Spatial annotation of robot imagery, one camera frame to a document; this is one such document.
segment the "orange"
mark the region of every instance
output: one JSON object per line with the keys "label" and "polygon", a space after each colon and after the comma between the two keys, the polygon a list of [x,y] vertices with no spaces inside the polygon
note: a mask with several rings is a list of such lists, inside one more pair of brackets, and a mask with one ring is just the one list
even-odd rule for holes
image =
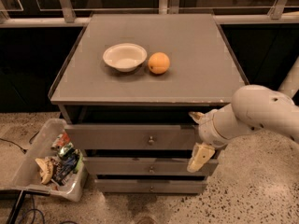
{"label": "orange", "polygon": [[163,74],[170,66],[169,58],[162,52],[156,52],[149,57],[149,70],[154,74]]}

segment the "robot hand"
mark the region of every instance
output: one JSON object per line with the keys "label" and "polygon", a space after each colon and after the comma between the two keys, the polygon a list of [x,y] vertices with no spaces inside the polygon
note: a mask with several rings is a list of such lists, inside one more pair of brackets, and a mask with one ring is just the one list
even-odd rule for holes
{"label": "robot hand", "polygon": [[203,145],[194,146],[189,172],[198,171],[212,157],[206,159],[209,150],[261,129],[280,133],[299,143],[299,108],[290,97],[263,86],[242,87],[229,105],[206,114],[190,112],[189,115],[198,123],[199,137],[203,141]]}

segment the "white bowl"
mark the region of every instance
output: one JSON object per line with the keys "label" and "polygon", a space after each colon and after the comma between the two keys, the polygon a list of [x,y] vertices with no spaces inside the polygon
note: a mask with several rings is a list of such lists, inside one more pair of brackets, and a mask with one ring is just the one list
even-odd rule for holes
{"label": "white bowl", "polygon": [[108,48],[103,55],[104,62],[122,72],[135,70],[147,59],[147,52],[132,43],[122,43]]}

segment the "gray drawer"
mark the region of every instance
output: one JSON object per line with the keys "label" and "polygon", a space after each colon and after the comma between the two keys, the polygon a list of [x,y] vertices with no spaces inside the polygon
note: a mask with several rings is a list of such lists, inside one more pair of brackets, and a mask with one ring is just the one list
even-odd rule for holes
{"label": "gray drawer", "polygon": [[187,159],[83,158],[91,175],[212,175],[218,165],[210,160],[196,173],[187,172]]}
{"label": "gray drawer", "polygon": [[94,181],[102,192],[177,193],[199,194],[206,188],[206,181],[162,180],[102,180]]}
{"label": "gray drawer", "polygon": [[78,149],[192,149],[192,125],[66,125]]}

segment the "speckled floor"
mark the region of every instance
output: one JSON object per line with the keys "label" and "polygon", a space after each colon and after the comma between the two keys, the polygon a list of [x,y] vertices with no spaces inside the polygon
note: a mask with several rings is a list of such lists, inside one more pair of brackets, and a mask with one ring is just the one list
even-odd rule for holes
{"label": "speckled floor", "polygon": [[[49,118],[58,113],[0,114],[0,137],[24,148]],[[21,151],[0,141],[0,188],[9,185],[24,159]],[[299,223],[299,146],[275,133],[262,131],[236,138],[221,153],[220,165],[197,196],[112,195],[99,192],[89,177],[78,203],[54,197],[35,197],[46,223]],[[0,200],[0,223],[12,201]],[[32,207],[25,200],[22,215]]]}

